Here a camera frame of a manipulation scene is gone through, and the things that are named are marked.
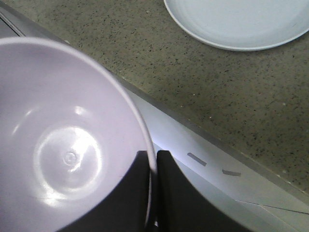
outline white plate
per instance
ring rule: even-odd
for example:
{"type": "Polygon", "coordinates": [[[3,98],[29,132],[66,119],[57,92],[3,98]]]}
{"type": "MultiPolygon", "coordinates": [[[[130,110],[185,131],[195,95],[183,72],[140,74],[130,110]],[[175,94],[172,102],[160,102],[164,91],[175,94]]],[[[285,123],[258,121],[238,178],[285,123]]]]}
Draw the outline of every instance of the white plate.
{"type": "Polygon", "coordinates": [[[176,23],[205,44],[234,51],[276,47],[309,30],[309,0],[164,0],[176,23]]]}

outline plate rim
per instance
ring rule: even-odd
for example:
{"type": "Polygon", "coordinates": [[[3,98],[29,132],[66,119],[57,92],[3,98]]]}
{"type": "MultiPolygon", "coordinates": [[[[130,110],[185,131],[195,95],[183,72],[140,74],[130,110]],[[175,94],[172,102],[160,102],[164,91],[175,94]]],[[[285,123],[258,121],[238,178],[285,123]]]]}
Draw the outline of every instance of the plate rim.
{"type": "Polygon", "coordinates": [[[229,50],[229,51],[239,51],[239,52],[250,52],[250,51],[260,51],[260,50],[266,50],[266,49],[270,49],[270,48],[274,48],[274,47],[278,47],[278,46],[281,46],[283,44],[286,44],[288,42],[291,42],[295,39],[297,39],[298,37],[306,34],[308,31],[309,31],[309,25],[307,27],[307,29],[305,29],[304,31],[302,31],[301,33],[289,38],[289,39],[286,39],[284,41],[281,41],[281,42],[278,42],[278,43],[272,43],[270,45],[265,45],[265,46],[254,46],[254,47],[241,47],[241,46],[229,46],[229,45],[224,45],[224,44],[221,44],[221,43],[215,43],[215,42],[212,42],[210,40],[206,40],[204,39],[203,37],[193,33],[192,31],[190,31],[188,28],[186,28],[178,19],[177,17],[174,15],[174,13],[172,12],[169,4],[168,4],[169,0],[164,0],[164,4],[165,4],[165,7],[167,9],[167,11],[169,12],[170,16],[173,18],[173,20],[177,23],[177,25],[179,27],[181,27],[182,30],[184,30],[186,33],[188,33],[190,36],[192,36],[193,38],[197,39],[198,41],[204,43],[204,44],[207,44],[207,45],[210,45],[212,47],[216,47],[216,48],[220,48],[220,49],[223,49],[223,50],[229,50]]]}

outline speckled countertop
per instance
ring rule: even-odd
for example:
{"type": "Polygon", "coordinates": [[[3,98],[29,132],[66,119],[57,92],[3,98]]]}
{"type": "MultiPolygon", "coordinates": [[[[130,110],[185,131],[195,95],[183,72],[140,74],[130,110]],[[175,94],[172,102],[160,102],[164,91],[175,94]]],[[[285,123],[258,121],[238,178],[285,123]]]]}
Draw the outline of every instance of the speckled countertop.
{"type": "Polygon", "coordinates": [[[163,0],[2,0],[309,193],[309,34],[259,52],[191,38],[163,0]]]}

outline granite countertop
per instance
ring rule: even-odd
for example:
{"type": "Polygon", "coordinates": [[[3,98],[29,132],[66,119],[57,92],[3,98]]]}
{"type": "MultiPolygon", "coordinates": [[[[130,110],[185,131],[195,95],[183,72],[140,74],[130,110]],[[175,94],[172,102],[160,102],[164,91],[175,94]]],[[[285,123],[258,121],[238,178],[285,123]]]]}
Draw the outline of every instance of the granite countertop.
{"type": "Polygon", "coordinates": [[[163,0],[3,0],[309,194],[309,33],[258,52],[202,44],[163,0]]]}

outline white bowl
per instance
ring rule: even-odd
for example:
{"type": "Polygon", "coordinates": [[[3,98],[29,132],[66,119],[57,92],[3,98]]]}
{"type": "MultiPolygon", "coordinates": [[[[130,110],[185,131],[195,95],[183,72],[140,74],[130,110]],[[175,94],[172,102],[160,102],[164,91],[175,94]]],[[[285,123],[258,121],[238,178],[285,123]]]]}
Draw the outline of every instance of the white bowl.
{"type": "Polygon", "coordinates": [[[81,52],[36,38],[0,40],[0,231],[56,231],[102,201],[147,128],[112,75],[81,52]]]}

